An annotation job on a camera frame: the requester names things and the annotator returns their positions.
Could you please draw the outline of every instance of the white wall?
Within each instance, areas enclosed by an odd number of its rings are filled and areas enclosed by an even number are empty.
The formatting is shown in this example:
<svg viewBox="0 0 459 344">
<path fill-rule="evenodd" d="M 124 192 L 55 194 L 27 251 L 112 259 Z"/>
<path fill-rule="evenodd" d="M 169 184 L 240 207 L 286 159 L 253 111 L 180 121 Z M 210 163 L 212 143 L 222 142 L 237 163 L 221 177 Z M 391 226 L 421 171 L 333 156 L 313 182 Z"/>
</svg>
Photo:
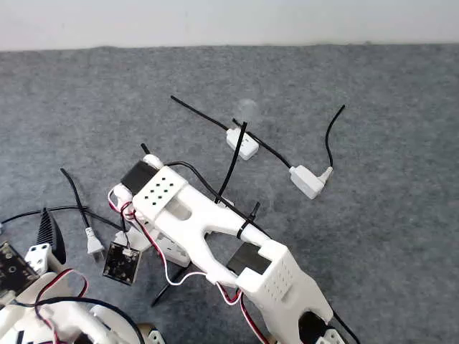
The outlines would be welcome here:
<svg viewBox="0 0 459 344">
<path fill-rule="evenodd" d="M 0 0 L 0 50 L 459 42 L 458 0 Z"/>
</svg>

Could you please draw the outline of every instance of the gray carpet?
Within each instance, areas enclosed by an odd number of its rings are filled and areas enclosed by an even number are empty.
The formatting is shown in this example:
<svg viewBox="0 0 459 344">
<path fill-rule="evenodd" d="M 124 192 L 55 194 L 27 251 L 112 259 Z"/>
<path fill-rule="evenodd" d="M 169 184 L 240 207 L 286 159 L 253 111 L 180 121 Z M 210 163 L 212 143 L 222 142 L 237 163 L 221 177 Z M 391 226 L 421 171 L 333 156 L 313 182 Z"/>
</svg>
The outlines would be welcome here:
<svg viewBox="0 0 459 344">
<path fill-rule="evenodd" d="M 454 343 L 459 278 L 459 46 L 97 48 L 0 54 L 0 217 L 74 204 L 59 167 L 85 204 L 110 212 L 106 194 L 143 155 L 192 162 L 218 187 L 232 156 L 225 134 L 169 99 L 175 94 L 230 124 L 251 98 L 249 129 L 294 165 L 327 166 L 323 137 L 343 103 L 330 144 L 335 172 L 307 199 L 266 150 L 239 160 L 225 196 L 288 245 L 363 343 Z M 199 189 L 199 182 L 180 169 Z M 151 250 L 132 287 L 101 276 L 85 253 L 76 211 L 55 213 L 68 263 L 91 280 L 90 296 L 152 321 L 173 343 L 256 343 L 237 307 L 201 277 L 170 290 Z M 39 218 L 0 236 L 20 252 Z M 115 230 L 94 229 L 107 245 Z M 236 240 L 213 236 L 226 259 Z M 249 309 L 261 324 L 259 314 Z"/>
</svg>

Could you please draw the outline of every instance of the connector plug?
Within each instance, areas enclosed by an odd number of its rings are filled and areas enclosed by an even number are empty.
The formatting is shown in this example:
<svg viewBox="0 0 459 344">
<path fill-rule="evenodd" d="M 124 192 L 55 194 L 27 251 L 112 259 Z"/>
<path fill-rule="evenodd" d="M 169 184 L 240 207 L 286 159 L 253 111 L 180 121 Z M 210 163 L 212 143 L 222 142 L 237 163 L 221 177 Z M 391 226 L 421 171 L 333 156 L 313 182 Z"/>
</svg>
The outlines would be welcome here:
<svg viewBox="0 0 459 344">
<path fill-rule="evenodd" d="M 332 171 L 333 168 L 328 167 L 320 177 L 317 177 L 303 165 L 290 167 L 289 170 L 291 181 L 310 199 L 320 194 Z"/>
<path fill-rule="evenodd" d="M 105 247 L 100 243 L 100 240 L 96 237 L 93 228 L 88 227 L 85 229 L 87 236 L 87 253 L 92 254 L 95 261 L 99 258 L 103 258 Z"/>
<path fill-rule="evenodd" d="M 235 151 L 239 135 L 241 133 L 240 128 L 228 129 L 227 130 L 227 143 Z M 260 145 L 250 137 L 247 133 L 244 133 L 241 147 L 239 149 L 239 156 L 244 160 L 249 160 L 258 152 Z"/>
</svg>

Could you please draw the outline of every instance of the black circuit board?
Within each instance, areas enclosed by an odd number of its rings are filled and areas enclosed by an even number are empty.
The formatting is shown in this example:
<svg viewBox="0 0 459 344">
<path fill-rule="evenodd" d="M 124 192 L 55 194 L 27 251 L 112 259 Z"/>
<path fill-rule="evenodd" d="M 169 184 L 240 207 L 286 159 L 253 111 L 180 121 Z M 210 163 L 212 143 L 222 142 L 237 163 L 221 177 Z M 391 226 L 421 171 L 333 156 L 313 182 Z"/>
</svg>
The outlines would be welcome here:
<svg viewBox="0 0 459 344">
<path fill-rule="evenodd" d="M 105 260 L 103 275 L 125 285 L 132 285 L 136 280 L 140 259 L 140 251 L 128 249 L 124 245 L 111 242 L 107 252 L 107 259 Z"/>
<path fill-rule="evenodd" d="M 10 291 L 21 294 L 38 277 L 8 242 L 0 245 L 0 297 Z"/>
</svg>

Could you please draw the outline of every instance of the wire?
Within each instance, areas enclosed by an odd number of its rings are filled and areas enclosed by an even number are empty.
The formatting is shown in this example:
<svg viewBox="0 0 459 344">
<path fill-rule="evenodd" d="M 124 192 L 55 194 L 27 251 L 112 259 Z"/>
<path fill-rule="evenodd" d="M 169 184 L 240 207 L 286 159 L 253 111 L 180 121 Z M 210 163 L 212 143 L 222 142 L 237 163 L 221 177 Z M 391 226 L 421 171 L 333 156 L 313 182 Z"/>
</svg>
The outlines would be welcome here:
<svg viewBox="0 0 459 344">
<path fill-rule="evenodd" d="M 193 111 L 194 113 L 196 113 L 197 115 L 205 118 L 206 120 L 209 120 L 210 122 L 218 125 L 221 129 L 223 129 L 224 131 L 227 131 L 228 130 L 228 127 L 226 125 L 224 125 L 223 123 L 219 122 L 218 120 L 215 120 L 214 118 L 212 117 L 209 117 L 208 115 L 205 115 L 204 113 L 202 113 L 201 111 L 195 109 L 194 107 L 192 107 L 191 105 L 188 105 L 186 104 L 185 102 L 181 101 L 179 98 L 177 97 L 174 97 L 173 95 L 171 96 L 171 99 L 174 101 L 174 102 L 177 102 L 178 104 L 180 104 L 181 106 L 184 106 L 185 108 L 187 108 L 188 110 L 190 111 Z"/>
<path fill-rule="evenodd" d="M 235 169 L 237 157 L 239 155 L 239 150 L 241 149 L 242 139 L 244 138 L 245 128 L 247 127 L 247 122 L 244 122 L 241 127 L 239 138 L 237 139 L 237 145 L 234 154 L 232 155 L 231 164 L 229 165 L 227 175 L 224 177 L 223 184 L 218 191 L 218 194 L 221 196 L 223 191 L 227 188 L 228 182 L 230 181 L 233 170 Z M 218 203 L 218 198 L 215 197 L 215 203 Z"/>
<path fill-rule="evenodd" d="M 145 143 L 141 143 L 141 148 L 143 149 L 143 152 L 145 154 L 151 154 L 150 150 L 148 149 Z"/>
<path fill-rule="evenodd" d="M 80 208 L 78 206 L 55 206 L 55 207 L 52 207 L 52 208 L 47 208 L 48 211 L 75 210 L 75 209 L 80 210 Z M 25 213 L 20 213 L 20 214 L 14 215 L 12 217 L 9 217 L 8 219 L 3 220 L 1 222 L 1 224 L 6 224 L 6 223 L 8 223 L 10 221 L 19 219 L 21 217 L 40 214 L 40 213 L 42 213 L 42 211 L 43 211 L 43 209 L 38 209 L 38 210 L 27 211 Z"/>
<path fill-rule="evenodd" d="M 188 264 L 186 267 L 181 267 L 181 269 L 177 271 L 174 276 L 172 276 L 172 280 L 177 280 L 189 268 L 189 266 L 190 264 Z M 163 297 L 164 293 L 166 293 L 170 286 L 171 285 L 169 283 L 164 285 L 164 287 L 159 291 L 158 294 L 156 294 L 155 298 L 151 302 L 151 307 L 154 307 L 159 302 L 159 300 Z"/>
<path fill-rule="evenodd" d="M 258 330 L 258 327 L 256 326 L 256 324 L 254 323 L 254 321 L 253 321 L 252 318 L 250 317 L 249 312 L 248 312 L 247 309 L 245 308 L 245 305 L 244 305 L 244 294 L 241 294 L 240 305 L 241 305 L 242 315 L 244 315 L 245 321 L 247 321 L 247 324 L 249 324 L 250 328 L 252 329 L 252 331 L 254 332 L 254 334 L 257 336 L 258 340 L 259 340 L 262 344 L 269 344 L 268 339 L 266 339 L 266 337 L 261 333 L 261 331 Z"/>
<path fill-rule="evenodd" d="M 64 168 L 61 167 L 60 171 L 62 172 L 62 174 L 65 176 L 65 178 L 67 178 L 67 180 L 70 183 L 70 187 L 72 188 L 73 193 L 75 195 L 75 200 L 77 202 L 78 209 L 80 210 L 83 222 L 85 223 L 85 227 L 86 228 L 90 227 L 89 221 L 87 220 L 87 217 L 86 217 L 86 214 L 82 209 L 83 205 L 81 204 L 80 196 L 78 195 L 78 191 L 77 191 L 77 187 L 75 186 L 75 183 L 73 182 L 72 178 L 70 177 L 70 175 L 67 173 L 67 171 Z"/>
<path fill-rule="evenodd" d="M 221 286 L 220 283 L 217 282 L 215 285 L 220 291 L 220 294 L 222 294 L 223 300 L 227 303 L 227 305 L 234 306 L 240 301 L 242 292 L 239 289 L 236 290 L 236 295 L 233 298 L 230 298 L 230 296 L 228 296 L 228 292 L 223 288 L 223 286 Z"/>
<path fill-rule="evenodd" d="M 333 167 L 333 157 L 331 156 L 330 147 L 328 146 L 328 135 L 330 134 L 330 130 L 331 130 L 331 127 L 333 126 L 333 123 L 335 123 L 335 120 L 338 118 L 338 116 L 340 116 L 340 114 L 343 112 L 345 107 L 346 107 L 345 105 L 342 105 L 339 108 L 338 112 L 334 115 L 330 124 L 328 124 L 328 128 L 325 134 L 325 148 L 327 149 L 328 159 L 330 160 L 330 167 Z"/>
<path fill-rule="evenodd" d="M 80 207 L 78 206 L 54 206 L 52 208 L 47 208 L 48 211 L 60 211 L 60 210 L 80 210 Z M 97 215 L 96 213 L 92 212 L 91 210 L 89 210 L 89 208 L 87 206 L 84 206 L 83 207 L 83 211 L 93 217 L 94 219 L 97 219 L 101 222 L 104 222 L 105 224 L 108 224 L 110 226 L 112 226 L 113 228 L 116 228 L 118 230 L 121 230 L 121 227 L 117 224 L 115 224 L 114 222 L 110 221 L 109 219 L 106 219 L 105 217 L 102 217 L 101 215 Z M 20 219 L 22 217 L 25 217 L 25 216 L 30 216 L 30 215 L 36 215 L 36 214 L 40 214 L 42 213 L 42 209 L 38 209 L 38 210 L 32 210 L 32 211 L 27 211 L 25 213 L 20 213 L 20 214 L 17 214 L 17 215 L 14 215 L 12 217 L 9 217 L 8 219 L 5 219 L 1 222 L 1 224 L 6 224 L 10 221 L 13 221 L 13 220 L 16 220 L 16 219 Z"/>
<path fill-rule="evenodd" d="M 238 127 L 241 126 L 241 124 L 239 122 L 237 122 L 237 120 L 235 118 L 232 119 L 232 122 L 234 124 L 236 124 Z M 284 163 L 284 165 L 286 165 L 288 168 L 292 167 L 291 163 L 288 162 L 288 160 L 282 155 L 280 154 L 279 152 L 276 151 L 276 149 L 274 149 L 273 147 L 271 147 L 270 145 L 268 145 L 265 141 L 263 141 L 261 138 L 257 137 L 254 133 L 252 133 L 251 131 L 247 131 L 247 134 L 253 138 L 255 141 L 258 142 L 258 144 L 260 144 L 264 149 L 268 150 L 270 153 L 272 153 L 274 156 L 276 156 L 280 161 L 282 161 Z"/>
<path fill-rule="evenodd" d="M 357 335 L 354 333 L 353 330 L 351 330 L 351 328 L 346 325 L 346 323 L 340 318 L 340 316 L 338 315 L 338 313 L 336 313 L 336 311 L 331 308 L 333 310 L 333 316 L 338 320 L 338 322 L 341 324 L 341 326 L 343 326 L 344 330 L 347 331 L 348 334 L 351 335 L 351 337 L 355 340 L 355 342 L 357 344 L 360 344 L 360 339 L 357 337 Z"/>
<path fill-rule="evenodd" d="M 156 243 L 156 241 L 151 237 L 151 235 L 149 234 L 149 232 L 146 230 L 145 226 L 142 225 L 140 223 L 140 221 L 137 219 L 137 216 L 136 216 L 136 211 L 133 212 L 133 218 L 134 218 L 134 221 L 137 222 L 137 224 L 140 226 L 140 228 L 142 229 L 142 232 L 143 234 L 145 234 L 146 238 L 148 239 L 148 241 L 150 242 L 151 246 L 153 246 L 156 251 L 159 253 L 160 257 L 161 257 L 161 260 L 163 262 L 163 265 L 164 265 L 164 274 L 166 275 L 166 281 L 170 284 L 170 285 L 174 285 L 174 286 L 177 286 L 177 285 L 182 285 L 183 282 L 185 282 L 185 280 L 187 280 L 189 277 L 191 276 L 194 276 L 196 274 L 200 274 L 202 276 L 206 276 L 207 274 L 205 272 L 201 272 L 201 271 L 195 271 L 195 272 L 190 272 L 189 274 L 186 274 L 181 280 L 180 282 L 172 282 L 170 279 L 169 279 L 169 273 L 167 271 L 167 259 L 166 259 L 166 256 L 164 256 L 164 253 L 163 251 L 161 250 L 161 248 L 159 247 L 159 245 Z"/>
<path fill-rule="evenodd" d="M 204 187 L 215 197 L 218 198 L 220 202 L 222 202 L 227 208 L 233 210 L 237 215 L 241 216 L 246 222 L 249 224 L 252 224 L 254 227 L 256 227 L 259 231 L 261 231 L 264 235 L 266 235 L 268 238 L 270 238 L 269 234 L 266 233 L 260 226 L 258 226 L 250 217 L 244 215 L 238 208 L 233 206 L 230 202 L 228 202 L 226 199 L 221 197 L 218 192 L 216 192 L 209 183 L 207 183 L 206 179 L 201 175 L 200 172 L 190 163 L 187 163 L 185 161 L 172 161 L 170 163 L 166 163 L 165 166 L 184 166 L 187 167 L 188 169 L 193 172 L 196 177 L 201 181 L 201 183 L 204 185 Z"/>
<path fill-rule="evenodd" d="M 129 317 L 129 315 L 124 313 L 124 311 L 122 311 L 118 307 L 116 307 L 114 305 L 111 305 L 110 303 L 101 301 L 101 300 L 91 299 L 89 297 L 61 296 L 61 297 L 51 297 L 49 299 L 39 301 L 39 302 L 37 302 L 37 303 L 35 303 L 33 305 L 24 304 L 24 303 L 20 303 L 20 302 L 16 302 L 16 304 L 21 305 L 23 307 L 35 307 L 35 306 L 43 306 L 43 305 L 53 305 L 53 304 L 59 303 L 59 302 L 92 303 L 94 305 L 99 305 L 99 306 L 108 308 L 109 310 L 112 310 L 113 312 L 116 312 L 121 317 L 123 317 L 124 320 L 126 320 L 129 323 L 129 325 L 133 328 L 133 330 L 136 332 L 136 335 L 137 335 L 139 343 L 140 344 L 145 344 L 145 340 L 143 340 L 141 331 L 138 329 L 136 323 Z"/>
<path fill-rule="evenodd" d="M 52 279 L 52 281 L 50 281 L 49 283 L 47 283 L 38 293 L 37 295 L 37 298 L 35 300 L 35 304 L 34 304 L 34 310 L 35 310 L 35 314 L 37 315 L 37 317 L 43 321 L 50 329 L 51 331 L 54 333 L 54 340 L 53 340 L 53 343 L 60 343 L 60 339 L 59 339 L 59 336 L 57 335 L 57 332 L 55 330 L 55 327 L 54 325 L 52 324 L 52 322 L 48 319 L 44 319 L 40 313 L 39 313 L 39 308 L 37 306 L 37 303 L 40 301 L 40 299 L 42 298 L 43 294 L 50 288 L 52 287 L 53 285 L 55 285 L 57 282 L 59 282 L 62 278 L 64 278 L 65 276 L 67 276 L 68 274 L 70 273 L 77 273 L 79 275 L 81 275 L 85 281 L 85 285 L 83 286 L 80 294 L 78 294 L 78 297 L 82 297 L 85 295 L 85 293 L 87 292 L 87 289 L 89 287 L 89 282 L 88 280 L 86 279 L 86 277 L 81 273 L 81 272 L 78 272 L 77 270 L 74 270 L 74 269 L 65 269 L 64 271 L 60 272 L 54 279 Z"/>
</svg>

